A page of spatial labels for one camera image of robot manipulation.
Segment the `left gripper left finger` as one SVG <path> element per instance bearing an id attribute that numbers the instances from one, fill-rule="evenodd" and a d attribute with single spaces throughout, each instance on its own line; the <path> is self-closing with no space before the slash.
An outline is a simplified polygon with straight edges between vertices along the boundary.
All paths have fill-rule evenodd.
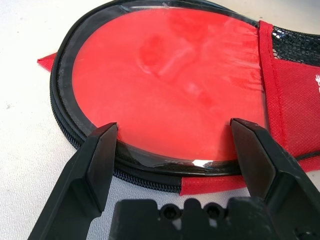
<path id="1" fill-rule="evenodd" d="M 30 240 L 85 240 L 91 222 L 105 210 L 114 172 L 118 127 L 94 130 L 66 163 L 30 235 Z"/>

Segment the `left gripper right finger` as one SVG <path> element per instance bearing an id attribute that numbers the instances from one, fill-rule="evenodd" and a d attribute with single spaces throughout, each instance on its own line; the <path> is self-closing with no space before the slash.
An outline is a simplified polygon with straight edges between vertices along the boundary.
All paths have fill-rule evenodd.
<path id="1" fill-rule="evenodd" d="M 320 238 L 320 192 L 297 160 L 260 125 L 230 121 L 238 164 L 252 197 L 263 199 L 281 240 Z"/>

